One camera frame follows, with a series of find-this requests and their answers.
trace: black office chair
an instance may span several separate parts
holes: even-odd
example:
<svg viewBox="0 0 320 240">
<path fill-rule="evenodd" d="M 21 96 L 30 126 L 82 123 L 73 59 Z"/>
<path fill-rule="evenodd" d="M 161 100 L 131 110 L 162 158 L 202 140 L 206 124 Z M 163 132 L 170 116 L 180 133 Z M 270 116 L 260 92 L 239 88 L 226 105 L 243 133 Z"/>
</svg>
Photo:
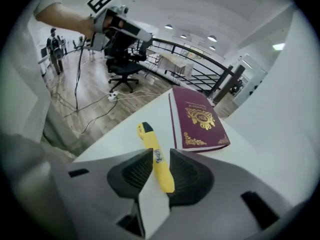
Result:
<svg viewBox="0 0 320 240">
<path fill-rule="evenodd" d="M 138 53 L 129 54 L 128 50 L 115 49 L 105 50 L 104 53 L 107 55 L 106 65 L 109 73 L 115 73 L 121 78 L 110 79 L 109 84 L 112 81 L 117 81 L 116 85 L 112 87 L 110 92 L 114 91 L 114 88 L 124 83 L 130 88 L 130 93 L 133 93 L 133 88 L 130 86 L 129 82 L 139 83 L 137 79 L 128 78 L 128 76 L 138 73 L 140 70 L 144 69 L 142 65 L 137 64 L 139 61 L 145 61 L 147 59 L 147 48 L 152 44 L 151 39 L 148 42 L 143 42 Z"/>
</svg>

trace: floor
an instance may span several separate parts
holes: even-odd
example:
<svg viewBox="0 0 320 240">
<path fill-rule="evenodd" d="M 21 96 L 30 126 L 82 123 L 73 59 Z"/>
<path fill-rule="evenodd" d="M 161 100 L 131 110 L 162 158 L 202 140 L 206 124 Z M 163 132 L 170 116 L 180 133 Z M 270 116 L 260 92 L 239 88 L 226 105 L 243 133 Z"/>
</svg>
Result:
<svg viewBox="0 0 320 240">
<path fill-rule="evenodd" d="M 134 91 L 141 92 L 130 94 L 129 88 L 121 84 L 115 91 L 124 95 L 119 95 L 114 109 L 102 116 L 115 105 L 115 102 L 108 100 L 109 90 L 115 85 L 115 82 L 108 83 L 108 80 L 114 74 L 108 73 L 106 60 L 101 52 L 91 55 L 85 50 L 81 59 L 81 76 L 77 88 L 79 112 L 75 112 L 74 91 L 79 57 L 79 51 L 68 54 L 62 59 L 64 72 L 57 75 L 55 70 L 49 67 L 43 79 L 57 111 L 64 117 L 65 122 L 74 133 L 81 138 L 81 141 L 86 142 L 89 146 L 124 119 L 154 100 L 157 97 L 155 95 L 161 95 L 172 87 L 172 83 L 168 80 L 152 72 L 146 76 L 146 72 L 142 70 L 132 76 L 139 80 L 139 84 L 131 83 Z M 227 118 L 238 108 L 232 99 L 233 96 L 228 93 L 215 106 L 214 110 L 220 118 Z"/>
</svg>

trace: white table surface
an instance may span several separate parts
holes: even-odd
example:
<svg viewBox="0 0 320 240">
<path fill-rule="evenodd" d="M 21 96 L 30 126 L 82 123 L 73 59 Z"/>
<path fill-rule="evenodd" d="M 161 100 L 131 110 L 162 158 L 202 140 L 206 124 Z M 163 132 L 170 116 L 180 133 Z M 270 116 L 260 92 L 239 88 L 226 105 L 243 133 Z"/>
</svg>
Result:
<svg viewBox="0 0 320 240">
<path fill-rule="evenodd" d="M 163 155 L 170 164 L 170 149 L 175 148 L 168 97 L 170 92 L 171 90 L 168 90 L 122 121 L 83 152 L 75 162 L 110 158 L 145 149 L 137 134 L 137 125 L 147 122 L 153 128 Z M 254 148 L 223 120 L 222 125 L 231 145 L 200 154 L 238 165 L 259 177 L 258 157 Z M 161 191 L 154 172 L 151 173 L 139 194 L 139 208 L 145 238 L 148 239 L 170 214 L 169 198 Z"/>
</svg>

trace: yellow marker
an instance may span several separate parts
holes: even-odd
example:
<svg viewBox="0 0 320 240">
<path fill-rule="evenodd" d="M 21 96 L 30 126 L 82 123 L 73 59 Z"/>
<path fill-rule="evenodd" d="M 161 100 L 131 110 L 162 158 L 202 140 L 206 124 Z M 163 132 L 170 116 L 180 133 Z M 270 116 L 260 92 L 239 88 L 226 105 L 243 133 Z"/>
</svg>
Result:
<svg viewBox="0 0 320 240">
<path fill-rule="evenodd" d="M 163 156 L 154 130 L 147 122 L 142 122 L 138 124 L 137 131 L 144 146 L 147 149 L 153 149 L 153 169 L 163 192 L 173 193 L 175 191 L 174 178 Z"/>
</svg>

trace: white ceiling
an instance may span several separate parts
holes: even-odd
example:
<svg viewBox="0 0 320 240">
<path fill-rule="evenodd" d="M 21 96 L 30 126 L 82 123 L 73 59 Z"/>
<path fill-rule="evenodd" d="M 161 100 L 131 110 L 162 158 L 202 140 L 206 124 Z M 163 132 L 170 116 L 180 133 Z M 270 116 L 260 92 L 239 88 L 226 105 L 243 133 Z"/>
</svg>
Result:
<svg viewBox="0 0 320 240">
<path fill-rule="evenodd" d="M 63 0 L 67 6 L 84 10 L 88 0 Z M 170 35 L 189 35 L 214 45 L 215 53 L 224 56 L 236 40 L 248 35 L 290 0 L 122 0 L 129 7 L 128 17 L 153 25 Z M 171 24 L 173 30 L 164 26 Z M 213 43 L 207 36 L 215 35 Z"/>
</svg>

